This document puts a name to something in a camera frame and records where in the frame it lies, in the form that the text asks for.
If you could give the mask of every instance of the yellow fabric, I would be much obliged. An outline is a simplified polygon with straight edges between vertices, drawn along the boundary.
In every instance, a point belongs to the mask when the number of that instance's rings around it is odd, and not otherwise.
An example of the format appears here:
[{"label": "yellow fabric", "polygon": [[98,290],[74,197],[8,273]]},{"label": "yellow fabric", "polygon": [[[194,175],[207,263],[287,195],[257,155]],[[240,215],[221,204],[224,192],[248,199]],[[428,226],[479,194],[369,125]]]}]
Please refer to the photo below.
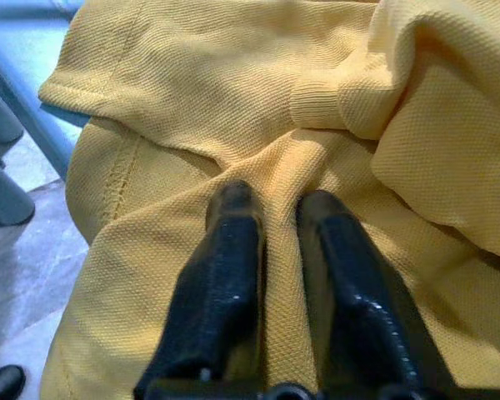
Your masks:
[{"label": "yellow fabric", "polygon": [[269,384],[317,386],[294,223],[338,195],[457,382],[500,387],[500,0],[91,0],[41,98],[92,114],[67,200],[91,243],[43,399],[129,399],[208,199],[265,212]]}]

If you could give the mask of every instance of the gray tile floor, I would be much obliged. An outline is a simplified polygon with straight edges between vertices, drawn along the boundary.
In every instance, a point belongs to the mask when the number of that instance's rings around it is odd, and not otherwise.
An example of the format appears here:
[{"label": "gray tile floor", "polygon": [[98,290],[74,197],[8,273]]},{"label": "gray tile floor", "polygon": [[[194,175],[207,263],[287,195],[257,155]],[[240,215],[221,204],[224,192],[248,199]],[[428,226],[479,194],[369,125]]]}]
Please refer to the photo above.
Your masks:
[{"label": "gray tile floor", "polygon": [[11,148],[0,147],[0,154],[6,173],[36,204],[30,222],[0,226],[0,367],[22,365],[27,386],[20,398],[35,400],[50,342],[88,247],[68,214],[63,181],[33,140],[24,134]]}]

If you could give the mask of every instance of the ribbed cuff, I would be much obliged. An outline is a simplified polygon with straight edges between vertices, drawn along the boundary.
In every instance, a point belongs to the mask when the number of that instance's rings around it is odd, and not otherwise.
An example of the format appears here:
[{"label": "ribbed cuff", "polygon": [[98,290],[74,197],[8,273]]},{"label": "ribbed cuff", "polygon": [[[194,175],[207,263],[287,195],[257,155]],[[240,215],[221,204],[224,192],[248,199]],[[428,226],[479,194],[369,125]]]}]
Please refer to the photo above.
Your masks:
[{"label": "ribbed cuff", "polygon": [[302,75],[291,91],[291,118],[301,128],[344,129],[338,107],[339,77],[335,70]]}]

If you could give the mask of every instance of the black plastic object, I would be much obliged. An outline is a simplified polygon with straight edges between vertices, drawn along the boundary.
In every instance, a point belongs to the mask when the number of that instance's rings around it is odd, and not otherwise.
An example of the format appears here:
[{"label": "black plastic object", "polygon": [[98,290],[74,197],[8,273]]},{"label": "black plastic object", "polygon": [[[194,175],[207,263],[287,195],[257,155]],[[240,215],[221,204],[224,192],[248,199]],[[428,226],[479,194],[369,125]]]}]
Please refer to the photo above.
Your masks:
[{"label": "black plastic object", "polygon": [[409,397],[396,398],[420,399],[438,398],[424,388],[454,387],[403,280],[352,213],[312,192],[298,204],[297,228],[322,390],[402,385]]},{"label": "black plastic object", "polygon": [[[137,400],[169,399],[192,388],[214,398],[230,398],[230,390],[236,398],[255,397],[263,385],[264,238],[253,190],[243,181],[219,190],[207,209],[206,229],[177,280],[161,342],[134,390]],[[231,383],[222,385],[222,396],[221,380]]]},{"label": "black plastic object", "polygon": [[21,367],[7,365],[0,368],[0,400],[15,400],[23,391],[26,375]]}]

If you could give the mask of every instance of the black shoe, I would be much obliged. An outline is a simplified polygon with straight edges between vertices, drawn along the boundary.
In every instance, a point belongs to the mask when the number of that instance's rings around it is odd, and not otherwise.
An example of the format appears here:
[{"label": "black shoe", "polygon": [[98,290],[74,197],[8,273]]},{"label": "black shoe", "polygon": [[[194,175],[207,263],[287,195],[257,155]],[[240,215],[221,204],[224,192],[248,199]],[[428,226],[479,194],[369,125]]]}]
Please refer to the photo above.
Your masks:
[{"label": "black shoe", "polygon": [[0,400],[15,400],[23,391],[26,375],[17,365],[0,368]]}]

